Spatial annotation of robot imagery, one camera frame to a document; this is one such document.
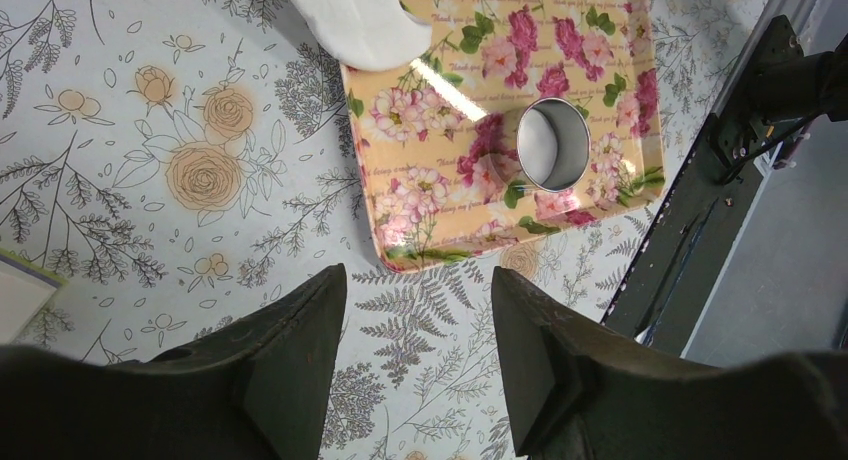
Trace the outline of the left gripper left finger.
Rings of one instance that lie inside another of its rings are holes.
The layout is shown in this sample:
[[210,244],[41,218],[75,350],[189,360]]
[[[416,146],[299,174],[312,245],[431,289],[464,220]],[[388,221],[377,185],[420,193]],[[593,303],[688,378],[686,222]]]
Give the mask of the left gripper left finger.
[[347,297],[343,265],[150,361],[1,350],[5,459],[315,459]]

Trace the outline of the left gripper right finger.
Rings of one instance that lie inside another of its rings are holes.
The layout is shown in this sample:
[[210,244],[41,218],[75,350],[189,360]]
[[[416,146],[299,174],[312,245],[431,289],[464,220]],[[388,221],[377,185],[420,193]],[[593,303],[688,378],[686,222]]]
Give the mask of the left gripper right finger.
[[847,355],[731,368],[637,343],[518,272],[491,302],[512,441],[530,459],[843,459]]

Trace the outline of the floral cutting board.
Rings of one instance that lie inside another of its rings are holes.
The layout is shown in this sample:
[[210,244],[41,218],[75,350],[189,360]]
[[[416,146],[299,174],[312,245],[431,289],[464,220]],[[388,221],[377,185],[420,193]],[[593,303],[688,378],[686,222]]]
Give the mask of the floral cutting board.
[[[651,0],[400,0],[431,46],[342,71],[376,253],[398,273],[628,212],[665,183]],[[532,184],[521,113],[559,98],[587,128],[561,193]]]

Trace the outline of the white dough ball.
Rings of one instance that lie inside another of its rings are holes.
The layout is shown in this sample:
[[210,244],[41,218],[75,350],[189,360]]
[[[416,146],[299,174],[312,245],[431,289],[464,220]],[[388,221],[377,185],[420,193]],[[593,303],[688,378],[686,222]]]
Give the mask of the white dough ball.
[[383,72],[430,47],[433,27],[400,0],[290,0],[319,44],[340,63]]

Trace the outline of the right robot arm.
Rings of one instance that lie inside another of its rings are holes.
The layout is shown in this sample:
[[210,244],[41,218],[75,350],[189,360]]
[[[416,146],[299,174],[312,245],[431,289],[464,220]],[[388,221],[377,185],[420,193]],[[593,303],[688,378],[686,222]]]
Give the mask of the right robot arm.
[[834,51],[769,66],[748,89],[752,108],[770,123],[825,115],[847,119],[847,41]]

